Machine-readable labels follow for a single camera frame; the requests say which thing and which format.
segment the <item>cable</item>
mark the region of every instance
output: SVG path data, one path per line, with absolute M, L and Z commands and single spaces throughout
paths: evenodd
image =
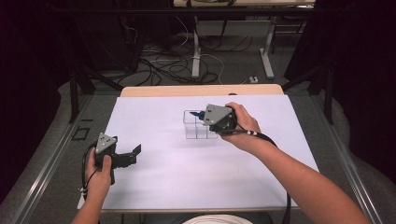
M 221 71 L 220 71 L 220 73 L 219 73 L 219 83 L 220 83 L 220 85 L 223 85 L 222 82 L 221 82 L 221 79 L 220 79 L 220 78 L 221 78 L 221 74 L 222 74 L 222 72 L 223 72 L 223 70 L 224 70 L 224 63 L 223 63 L 223 61 L 220 60 L 219 58 L 213 56 L 213 55 L 210 55 L 210 54 L 201 54 L 200 56 L 201 56 L 201 57 L 202 57 L 202 56 L 209 56 L 209 57 L 212 57 L 212 58 L 218 60 L 218 61 L 221 63 Z

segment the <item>white desk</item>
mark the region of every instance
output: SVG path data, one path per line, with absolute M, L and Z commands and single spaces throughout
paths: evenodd
M 227 95 L 230 92 L 241 95 Z M 220 138 L 185 138 L 184 110 L 231 101 L 243 104 L 280 148 L 318 169 L 290 100 L 277 85 L 132 87 L 118 98 L 106 134 L 119 138 L 118 153 L 129 152 L 139 144 L 142 152 L 137 164 L 115 170 L 116 183 L 110 188 L 103 212 L 284 208 L 286 191 L 255 157 Z
M 174 0 L 175 7 L 185 7 L 187 0 Z M 225 3 L 205 3 L 191 0 L 192 7 L 225 7 Z M 285 7 L 313 5 L 315 0 L 236 0 L 233 7 Z M 222 21 L 198 21 L 196 22 L 196 32 L 194 32 L 194 58 L 192 63 L 192 77 L 199 76 L 199 63 L 201 49 L 198 37 L 200 35 L 221 35 Z M 274 79 L 274 72 L 268 58 L 268 51 L 271 46 L 272 37 L 276 26 L 276 17 L 270 21 L 228 21 L 224 35 L 249 35 L 263 37 L 263 48 L 260 49 L 262 64 L 265 75 L 269 79 Z

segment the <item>white paper sheet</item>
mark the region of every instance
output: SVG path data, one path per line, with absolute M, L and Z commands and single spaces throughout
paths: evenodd
M 244 209 L 282 207 L 286 191 L 255 157 L 217 139 L 186 139 L 185 110 L 207 104 L 244 105 L 262 132 L 302 163 L 318 170 L 287 95 L 120 97 L 106 134 L 117 153 L 139 144 L 137 164 L 115 170 L 103 209 Z

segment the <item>gray floor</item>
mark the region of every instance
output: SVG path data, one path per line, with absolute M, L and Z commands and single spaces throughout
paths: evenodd
M 276 39 L 276 52 L 270 55 L 270 60 L 276 74 L 275 80 L 268 80 L 263 74 L 258 51 L 254 45 L 249 50 L 233 54 L 224 52 L 210 52 L 211 55 L 221 59 L 224 64 L 221 82 L 223 84 L 239 84 L 250 76 L 257 76 L 260 83 L 283 84 L 285 79 L 283 73 L 289 63 L 294 46 L 298 42 L 297 35 L 282 35 Z M 221 63 L 218 59 L 208 56 L 206 59 L 208 67 L 213 72 L 221 71 Z M 132 86 L 140 82 L 146 76 L 136 75 L 125 78 L 121 84 Z M 289 90 L 287 94 L 292 100 L 293 106 L 302 124 L 305 136 L 313 150 L 313 155 L 318 162 L 319 170 L 344 189 L 352 198 L 355 198 L 355 190 L 350 187 L 347 176 L 339 164 L 339 159 L 333 150 L 334 143 L 327 137 L 326 125 L 320 121 L 320 113 L 315 107 L 312 97 L 308 96 L 305 89 L 308 83 L 302 83 Z M 55 120 L 52 122 L 36 154 L 33 156 L 17 184 L 0 205 L 1 223 L 68 223 L 76 213 L 76 205 L 79 198 L 77 188 L 79 187 L 79 154 L 91 142 L 97 133 L 106 128 L 106 121 L 111 114 L 117 94 L 100 82 L 95 82 L 98 92 L 94 96 L 80 97 L 81 104 L 86 104 L 85 111 L 81 111 L 81 117 L 75 126 L 68 125 L 70 117 L 68 84 L 62 86 L 59 91 L 62 94 L 62 103 Z M 161 85 L 180 85 L 175 81 L 164 78 Z M 343 115 L 342 107 L 334 102 L 333 106 L 334 128 L 347 146 L 348 125 Z M 92 119 L 93 122 L 81 121 Z M 72 141 L 76 129 L 90 128 L 87 142 Z M 43 167 L 50 164 L 56 148 L 65 147 L 66 151 L 56 155 L 58 165 L 54 166 L 52 173 L 43 173 Z M 373 204 L 381 216 L 383 223 L 396 222 L 396 187 L 385 176 L 365 162 L 351 155 L 361 180 L 371 196 Z M 49 177 L 48 185 L 40 191 L 33 191 L 37 178 Z M 31 203 L 32 197 L 36 197 L 35 203 Z M 22 205 L 30 204 L 30 212 L 27 213 Z M 275 223 L 280 223 L 282 213 L 271 213 Z M 104 214 L 102 223 L 120 223 L 120 215 Z M 125 216 L 126 223 L 138 223 L 138 215 Z M 293 211 L 292 223 L 310 223 L 310 221 L 299 211 Z

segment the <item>black cable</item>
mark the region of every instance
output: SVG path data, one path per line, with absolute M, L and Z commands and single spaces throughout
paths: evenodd
M 85 180 L 85 169 L 86 169 L 86 163 L 87 163 L 87 155 L 89 154 L 89 152 L 91 151 L 91 149 L 93 147 L 96 147 L 97 141 L 95 141 L 93 144 L 89 145 L 85 151 L 84 151 L 84 155 L 82 157 L 82 167 L 81 167 L 81 183 L 82 186 L 80 188 L 81 190 L 81 194 L 84 197 L 84 200 L 87 199 L 87 194 L 88 194 L 88 183 Z

